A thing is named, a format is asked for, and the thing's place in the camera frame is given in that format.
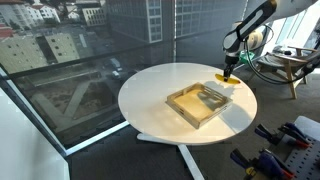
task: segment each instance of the gray carpet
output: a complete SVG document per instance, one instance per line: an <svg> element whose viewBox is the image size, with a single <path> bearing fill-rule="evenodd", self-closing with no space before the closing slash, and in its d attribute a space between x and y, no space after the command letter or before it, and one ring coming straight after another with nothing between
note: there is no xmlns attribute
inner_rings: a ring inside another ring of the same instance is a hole
<svg viewBox="0 0 320 180"><path fill-rule="evenodd" d="M242 80L251 71L242 67L234 72ZM258 156L269 143L254 134L256 125L263 123L270 130L284 122L293 122L303 115L320 122L320 74L308 76L308 84L296 88L298 99L291 99L287 85L272 85L258 77L248 86L258 102L258 112L251 126L239 135L222 143L207 146L188 146L206 179L243 179L244 170L230 160L229 154L238 148L247 158ZM69 157L72 180L131 180L192 179L175 146L141 142L131 126L101 140Z"/></svg>

